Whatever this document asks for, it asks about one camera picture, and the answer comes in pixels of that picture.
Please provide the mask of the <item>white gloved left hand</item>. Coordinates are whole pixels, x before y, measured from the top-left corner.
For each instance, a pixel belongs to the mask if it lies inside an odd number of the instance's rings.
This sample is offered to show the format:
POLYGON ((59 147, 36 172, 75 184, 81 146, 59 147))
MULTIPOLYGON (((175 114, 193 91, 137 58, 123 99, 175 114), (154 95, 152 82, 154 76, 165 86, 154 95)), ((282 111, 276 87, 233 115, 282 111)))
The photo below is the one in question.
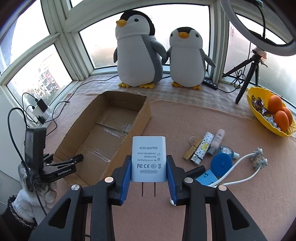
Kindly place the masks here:
POLYGON ((52 182, 50 184, 38 184, 36 188, 38 195, 36 195, 36 192, 29 191, 29 189, 27 189, 27 174, 23 164, 19 164, 18 174, 22 189, 18 192, 16 199, 12 202, 12 207, 15 213, 24 221, 29 223, 36 221, 39 225, 46 216, 41 208, 39 199, 44 210, 48 213, 55 205, 55 199, 57 197, 57 182, 52 182))

